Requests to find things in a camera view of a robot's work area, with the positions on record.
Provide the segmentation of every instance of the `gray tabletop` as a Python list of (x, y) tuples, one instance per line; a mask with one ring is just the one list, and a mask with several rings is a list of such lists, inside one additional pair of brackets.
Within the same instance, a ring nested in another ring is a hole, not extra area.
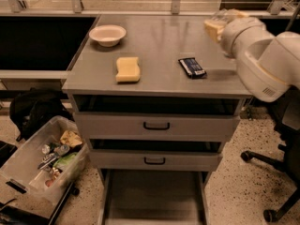
[[(76, 94), (187, 96), (193, 98), (249, 98), (233, 60), (204, 31), (204, 16), (101, 15), (97, 25), (117, 24), (127, 35), (112, 48), (90, 38), (64, 91)], [(139, 57), (141, 79), (121, 84), (115, 80), (116, 60)], [(178, 59), (195, 57), (207, 71), (206, 79), (191, 80)]]

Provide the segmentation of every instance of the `storage box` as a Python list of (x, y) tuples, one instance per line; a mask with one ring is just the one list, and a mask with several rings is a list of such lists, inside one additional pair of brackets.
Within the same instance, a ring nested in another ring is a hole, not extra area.
[(59, 142), (65, 130), (78, 133), (72, 121), (62, 116), (53, 117), (15, 152), (3, 165), (0, 173), (14, 185), (18, 184), (18, 188), (38, 198), (58, 203), (69, 183), (84, 169), (88, 151), (85, 143), (67, 168), (50, 187), (47, 187), (45, 181), (51, 178), (50, 174), (38, 169), (39, 163), (44, 158), (41, 149), (44, 144)]

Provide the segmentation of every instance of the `chair wheel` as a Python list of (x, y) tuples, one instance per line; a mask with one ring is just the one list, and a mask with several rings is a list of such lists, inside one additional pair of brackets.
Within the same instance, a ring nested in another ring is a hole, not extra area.
[(74, 189), (72, 189), (71, 193), (74, 195), (74, 196), (78, 196), (79, 193), (80, 193), (80, 190), (77, 189), (76, 187)]
[(275, 210), (264, 210), (263, 217), (267, 222), (277, 222), (276, 211)]
[(248, 162), (250, 160), (252, 160), (252, 155), (250, 154), (249, 151), (246, 151), (246, 152), (243, 152), (241, 154), (241, 158), (245, 161), (245, 162)]

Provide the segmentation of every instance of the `green object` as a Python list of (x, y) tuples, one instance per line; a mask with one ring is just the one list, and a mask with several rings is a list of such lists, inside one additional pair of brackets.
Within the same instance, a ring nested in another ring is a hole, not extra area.
[(66, 155), (64, 157), (60, 157), (54, 164), (54, 168), (59, 169), (63, 171), (66, 166), (76, 157), (78, 153), (71, 153), (69, 155)]

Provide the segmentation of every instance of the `white bowl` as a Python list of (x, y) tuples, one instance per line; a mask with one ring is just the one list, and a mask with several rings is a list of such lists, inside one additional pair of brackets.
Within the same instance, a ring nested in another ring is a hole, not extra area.
[(112, 47), (118, 44), (125, 35), (126, 30), (122, 26), (117, 25), (97, 26), (89, 33), (89, 37), (103, 47)]

